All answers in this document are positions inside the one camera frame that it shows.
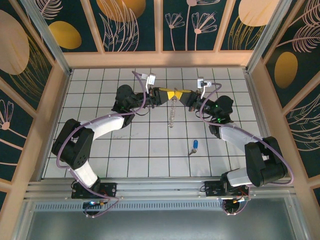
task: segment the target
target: white tile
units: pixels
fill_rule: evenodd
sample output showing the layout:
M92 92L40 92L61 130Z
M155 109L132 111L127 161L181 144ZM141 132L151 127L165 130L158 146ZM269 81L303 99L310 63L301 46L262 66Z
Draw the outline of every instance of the white tile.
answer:
M79 121L90 121L96 118L96 107L82 107L80 109Z
M63 108L60 123L65 123L69 119L78 119L80 108L79 107L67 107Z
M132 88L132 90L134 90L135 81L134 80L119 80L118 88L122 85L128 85Z
M136 122L149 122L149 118L150 118L150 108L146 107L146 108L142 108L139 110L138 114L136 114L132 120L133 123Z
M133 157L129 158L128 177L148 177L148 158Z
M150 108L150 122L167 122L168 113L167 107Z
M81 107L97 107L99 101L99 93L85 93L83 95Z
M230 80L228 80L228 79L222 79L222 80L221 79L217 79L217 80L214 80L214 81L215 81L215 83L222 85L222 87L219 89L220 93L232 93L233 92ZM214 90L215 88L214 87L209 87L207 89Z
M236 106L232 107L233 112L230 114L230 118L232 121L239 121L238 110Z
M82 101L83 94L68 94L66 96L64 107L80 107Z
M44 175L45 178L64 178L65 177L66 169L58 168L56 161L57 161L56 158L49 158L45 175Z
M205 125L201 121L187 122L186 129L188 138L197 139L206 137Z
M112 139L110 148L110 158L112 157L128 157L129 156L129 141L128 139Z
M169 158L150 157L149 177L169 177Z
M113 107L116 102L115 93L101 93L99 99L99 107Z
M252 106L252 102L248 92L235 92L234 97L237 106Z
M109 156L110 140L96 139L92 142L90 157L107 158Z
M167 157L168 140L167 139L150 139L149 141L150 157Z
M170 177L189 177L190 166L188 157L170 157Z
M198 72L196 68L184 67L182 68L182 79L198 79Z
M151 73L155 74L155 81L158 79L167 79L167 72L165 68L151 68Z
M146 86L146 80L142 79L143 86ZM135 93L143 93L142 87L138 80L134 80L134 92Z
M166 69L166 79L168 80L181 80L182 79L182 72L181 68L167 68Z
M87 81L84 93L86 94L99 94L101 90L102 81Z
M170 112L171 112L171 107L168 107L168 121L170 119ZM177 106L175 107L174 110L174 122L185 122L186 121L186 113L185 112L185 107L184 106Z
M75 69L72 74L73 81L87 80L89 69Z
M88 80L102 80L104 78L104 69L90 69Z
M231 79L232 89L234 92L248 92L246 80Z
M210 167L212 176L221 176L230 171L229 157L227 156L211 156Z
M169 156L185 157L188 156L187 139L169 139Z
M194 140L198 141L198 149L196 153L193 153L192 157L206 157L208 156L208 147L207 147L207 140L205 138L188 138L188 145L189 145L189 153L191 152L194 146Z
M107 177L125 178L128 173L128 158L109 158Z
M105 178L107 176L108 158L96 158L91 157L89 159L89 164L95 174L100 178Z
M198 89L198 81L194 80L183 80L183 89L196 91Z
M116 93L118 89L118 81L117 80L105 80L102 81L101 93Z
M244 156L245 153L237 148L235 145L227 142L226 146L228 148L228 155L229 156Z
M242 68L228 68L230 79L245 79Z
M242 169L246 167L245 156L230 156L231 170Z
M167 80L159 80L155 79L154 85L151 86L152 88L166 88L167 87Z
M134 68L121 68L119 74L119 80L134 80L135 75L132 73L135 71Z
M256 115L252 106L238 106L240 121L255 121Z
M130 138L130 125L119 130L112 131L112 139L129 139Z
M148 157L149 140L148 139L131 139L129 157Z
M173 124L173 127L169 127L170 139L185 139L187 138L187 127L183 121L178 121Z
M248 131L249 133L260 136L260 130L256 121L242 121L241 126L244 130Z
M228 156L226 142L218 138L207 139L209 156Z
M211 67L198 67L198 76L206 80L214 79L214 73Z
M132 139L148 139L149 124L145 122L131 123L131 138Z
M119 68L106 68L103 74L103 80L118 80Z
M151 139L167 139L168 124L166 122L150 122Z
M68 94L83 94L85 86L86 81L71 81Z
M209 157L190 157L191 177L207 177L210 174Z
M168 89L178 89L178 90L182 90L184 89L184 86L183 86L183 83L182 83L182 80L167 80L166 81L166 86Z
M111 111L112 107L98 107L98 111L96 113L96 117L102 117L108 115Z
M214 79L230 79L227 68L213 68Z

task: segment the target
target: cable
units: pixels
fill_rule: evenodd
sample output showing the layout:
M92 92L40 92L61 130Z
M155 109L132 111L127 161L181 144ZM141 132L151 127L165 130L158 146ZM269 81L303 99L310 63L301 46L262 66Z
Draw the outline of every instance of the cable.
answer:
M145 86L143 85L143 83L142 83L142 81L141 81L141 79L140 79L141 74L139 74L139 73L137 73L137 72L135 72L135 71L132 71L132 73L133 73L133 74L136 76L136 78L138 79L138 81L139 81L139 83L140 83L140 85L141 85L141 87L142 87L142 90L143 90L143 102L142 102L142 105L141 105L137 110L135 110L135 111L133 111L133 112L114 113L114 114L109 114L109 115L97 117L97 118L94 119L94 120L91 120L91 121L89 121L89 122L84 123L83 125L80 125L80 126L76 127L76 128L69 134L69 136L65 139L65 141L63 142L63 144L62 144L62 146L61 146L61 148L60 148L60 150L59 150L59 152L58 152L58 155L56 156L56 166L57 166L58 168L60 168L60 169L67 169L67 170L71 173L71 175L75 178L75 180L76 180L78 183L80 183L81 186L82 186L84 189L86 189L89 193L94 194L94 195L96 195L96 196L98 196L98 197L101 197L101 198L103 198L103 199L106 199L106 200L115 200L115 201L116 201L114 204L112 204L112 205L111 205L110 207L108 207L106 210L104 210L104 211L102 211L102 212L99 212L99 213L97 213L96 215L88 216L88 217L90 217L90 218L96 218L96 217L99 217L99 216L105 214L109 209L113 208L113 207L119 202L119 198L117 198L117 197L111 197L111 196L105 196L105 195L99 194L99 193L97 193L97 192L95 192L95 191L92 191L89 187L87 187L87 186L78 178L78 176L75 174L75 172L73 171L73 169L70 168L70 166L61 166L61 165L60 165L60 157L61 157L61 154L62 154L64 148L66 147L68 141L72 138L72 136L73 136L77 131L79 131L80 129L84 128L85 126L91 125L91 124L93 124L93 123L95 123L95 122L98 122L98 121L100 121L100 120L107 119L107 118L110 118L110 117L123 117L123 116L132 115L132 114L137 113L138 111L140 111L140 110L144 107L144 105L145 105L145 103L146 103L146 99L147 99L147 97L146 97L146 96L147 96L147 95L146 95L146 94L147 94L146 88L145 88Z
M260 138L254 136L253 134L251 134L250 132L247 132L246 130L243 130L242 128L240 127L237 127L237 126L233 126L233 125L228 125L228 124L220 124L220 123L214 123L214 122L209 122L209 121L206 121L203 117L202 117L202 114L203 114L203 109L204 109L204 106L206 105L207 101L210 99L210 97L215 94L221 87L222 87L222 84L220 83L212 83L213 85L216 85L218 86L217 89L215 89L213 92L211 92L209 94L209 96L203 101L201 107L200 107L200 119L204 122L204 123L207 123L209 125L214 125L214 126L218 126L218 127L228 127L228 128L232 128L232 129L236 129L244 134L246 134L247 136L249 136L250 138L262 143L266 148L270 149L271 152L273 152L282 162L283 164L286 166L286 168L288 169L288 172L290 173L290 176L291 176L291 179L288 181L288 182L271 182L271 183L268 183L268 184L272 184L272 185L290 185L293 183L294 181L294 174L293 174L293 171L291 169L291 167L289 166L289 164L287 163L287 161L281 156L280 153L278 153L273 147L271 147L269 144L267 144L266 142L262 141Z

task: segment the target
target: yellow object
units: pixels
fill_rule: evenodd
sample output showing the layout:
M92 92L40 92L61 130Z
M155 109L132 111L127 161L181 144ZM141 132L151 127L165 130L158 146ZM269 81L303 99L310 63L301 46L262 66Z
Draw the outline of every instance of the yellow object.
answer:
M295 79L298 70L298 60L291 52L282 53L274 67L275 83L282 89L287 88Z
M7 74L21 74L29 62L28 36L20 23L0 10L0 69Z
M250 27L267 25L279 0L241 0L239 18Z
M65 21L55 21L49 25L49 29L60 47L65 49L80 47L82 43L80 33L71 24Z
M125 9L122 2L128 11L129 9L133 11L136 18L139 18L146 9L146 0L96 0L100 10L109 19L117 22L127 22L128 18L124 19Z

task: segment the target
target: decorative wallpaper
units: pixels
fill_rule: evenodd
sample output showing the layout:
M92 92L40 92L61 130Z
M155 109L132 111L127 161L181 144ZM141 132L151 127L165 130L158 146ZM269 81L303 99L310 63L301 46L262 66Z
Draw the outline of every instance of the decorative wallpaper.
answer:
M270 39L268 45L266 46L266 48L265 48L265 50L264 50L264 52L263 52L263 54L262 54L262 58L265 58L267 52L269 51L271 45L272 45L273 42L274 42L275 37L278 36L281 28L282 28L283 25L285 24L285 21L287 20L289 14L291 13L291 11L292 11L292 9L294 8L294 6L296 5L296 3L297 3L297 0L292 0L288 11L285 13L285 15L284 15L283 19L281 20L281 22L280 22L277 30L275 31L275 33L273 34L272 38Z
M284 107L320 71L320 0L306 0L266 68Z
M11 181L33 118L0 90L0 179Z
M227 0L163 0L163 50L213 50Z
M155 51L154 0L90 0L104 51Z
M320 85L286 115L309 178L320 175Z
M8 1L0 2L0 78L37 109L51 64Z
M6 196L7 196L6 192L0 191L0 212L1 212L2 206L3 206L4 202L5 202Z
M221 50L253 50L279 0L236 0Z

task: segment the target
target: yellow circle pattern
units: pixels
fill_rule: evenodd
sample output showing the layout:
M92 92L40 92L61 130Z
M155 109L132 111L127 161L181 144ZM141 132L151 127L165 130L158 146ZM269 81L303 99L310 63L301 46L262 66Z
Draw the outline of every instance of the yellow circle pattern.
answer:
M55 21L49 25L49 29L60 47L65 49L80 47L82 43L80 33L70 23Z

